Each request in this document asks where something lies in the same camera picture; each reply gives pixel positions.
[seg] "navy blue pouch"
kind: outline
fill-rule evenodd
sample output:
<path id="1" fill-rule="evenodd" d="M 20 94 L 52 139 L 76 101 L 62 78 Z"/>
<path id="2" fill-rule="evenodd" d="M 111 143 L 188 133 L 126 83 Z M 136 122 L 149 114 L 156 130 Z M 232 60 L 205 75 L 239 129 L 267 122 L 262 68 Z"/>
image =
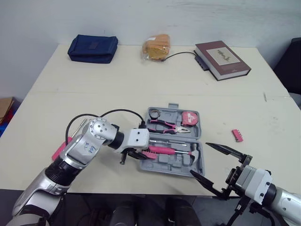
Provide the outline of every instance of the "navy blue pouch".
<path id="1" fill-rule="evenodd" d="M 72 61 L 109 64 L 117 50 L 116 36 L 89 36 L 79 34 L 71 43 L 68 55 Z"/>

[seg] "gray tool case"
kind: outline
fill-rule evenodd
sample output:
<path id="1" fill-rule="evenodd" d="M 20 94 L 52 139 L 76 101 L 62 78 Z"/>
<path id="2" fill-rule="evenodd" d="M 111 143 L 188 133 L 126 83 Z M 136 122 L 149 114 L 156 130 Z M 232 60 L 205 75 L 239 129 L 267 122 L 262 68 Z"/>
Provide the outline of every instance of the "gray tool case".
<path id="1" fill-rule="evenodd" d="M 195 126 L 184 126 L 190 129 L 190 133 L 176 133 L 176 134 L 160 134 L 150 132 L 150 141 L 156 140 L 158 142 L 150 142 L 151 146 L 169 147 L 177 151 L 189 152 L 192 151 L 191 145 L 197 144 L 197 150 L 199 151 L 198 160 L 193 163 L 192 157 L 188 154 L 157 154 L 156 159 L 146 159 L 140 160 L 140 168 L 146 171 L 168 173 L 179 176 L 193 177 L 190 170 L 196 171 L 202 176 L 205 175 L 204 171 L 204 158 L 203 158 L 203 148 L 202 144 L 198 142 L 201 136 L 201 125 L 199 113 L 191 110 L 180 110 L 178 109 L 178 104 L 169 104 L 168 108 L 150 107 L 148 108 L 146 114 L 146 125 L 150 129 L 167 129 L 165 126 L 158 124 L 149 124 L 151 120 L 149 112 L 156 109 L 160 112 L 158 120 L 163 120 L 166 122 L 176 123 L 177 126 L 181 126 L 182 113 L 183 112 L 194 112 L 198 116 L 198 122 Z M 160 142 L 170 142 L 177 144 L 164 144 Z"/>

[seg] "white table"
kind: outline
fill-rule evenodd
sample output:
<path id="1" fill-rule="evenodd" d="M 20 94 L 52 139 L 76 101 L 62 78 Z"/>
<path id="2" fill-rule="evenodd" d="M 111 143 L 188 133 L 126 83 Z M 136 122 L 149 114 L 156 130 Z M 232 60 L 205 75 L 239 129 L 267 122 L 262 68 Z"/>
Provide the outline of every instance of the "white table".
<path id="1" fill-rule="evenodd" d="M 142 64 L 140 47 L 119 46 L 111 64 L 95 65 L 70 61 L 67 49 L 58 47 L 0 138 L 0 188 L 25 189 L 51 163 L 51 155 L 63 142 L 66 125 L 77 114 L 127 108 L 145 115 L 149 106 L 179 103 L 181 109 L 200 113 L 202 143 L 224 144 L 250 154 L 251 165 L 271 170 L 277 186 L 301 192 L 300 110 L 256 49 L 233 48 L 252 71 L 245 77 L 219 82 L 189 55 Z M 153 83 L 152 89 L 143 86 L 146 82 Z M 184 83 L 194 88 L 181 89 Z M 121 130 L 138 123 L 129 113 L 114 113 L 108 119 Z M 234 141 L 232 129 L 241 130 L 244 142 Z M 69 191 L 212 195 L 193 178 L 141 171 L 138 161 L 131 158 L 120 165 L 120 157 L 104 147 Z M 230 169 L 239 165 L 234 157 L 207 145 L 204 159 L 206 177 L 216 188 L 225 187 Z"/>

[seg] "bread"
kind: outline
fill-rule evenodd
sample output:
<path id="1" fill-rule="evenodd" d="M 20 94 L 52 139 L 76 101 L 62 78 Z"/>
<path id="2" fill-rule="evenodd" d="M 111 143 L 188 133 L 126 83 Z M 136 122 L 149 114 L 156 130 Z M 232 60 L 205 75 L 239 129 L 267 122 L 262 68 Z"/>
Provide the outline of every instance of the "bread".
<path id="1" fill-rule="evenodd" d="M 151 36 L 143 44 L 143 53 L 151 60 L 164 60 L 169 53 L 170 42 L 167 34 Z"/>

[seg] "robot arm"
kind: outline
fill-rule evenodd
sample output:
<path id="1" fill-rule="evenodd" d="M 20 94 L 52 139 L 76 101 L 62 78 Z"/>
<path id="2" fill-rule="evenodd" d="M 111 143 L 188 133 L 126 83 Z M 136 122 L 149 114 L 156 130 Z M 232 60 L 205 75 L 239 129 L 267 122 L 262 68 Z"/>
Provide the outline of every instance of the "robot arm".
<path id="1" fill-rule="evenodd" d="M 48 219 L 75 177 L 92 161 L 103 145 L 121 153 L 127 148 L 146 149 L 149 143 L 147 129 L 119 132 L 104 118 L 90 120 L 82 133 L 60 153 L 59 157 L 32 181 L 16 201 L 13 219 L 7 226 L 37 224 Z"/>
<path id="2" fill-rule="evenodd" d="M 190 171 L 204 188 L 218 197 L 226 200 L 229 198 L 231 191 L 242 197 L 235 209 L 236 213 L 234 216 L 241 215 L 248 203 L 253 200 L 254 202 L 251 204 L 250 209 L 251 213 L 259 212 L 267 217 L 269 213 L 262 210 L 262 207 L 265 207 L 283 216 L 288 224 L 301 225 L 301 198 L 299 196 L 272 184 L 272 177 L 269 171 L 249 166 L 252 156 L 242 154 L 225 145 L 206 144 L 223 154 L 237 157 L 239 162 L 242 163 L 241 166 L 231 170 L 226 179 L 228 187 L 226 189 L 223 188 L 222 192 L 215 190 L 213 182 L 210 180 L 192 170 Z M 232 225 L 234 220 L 231 218 L 227 226 Z"/>

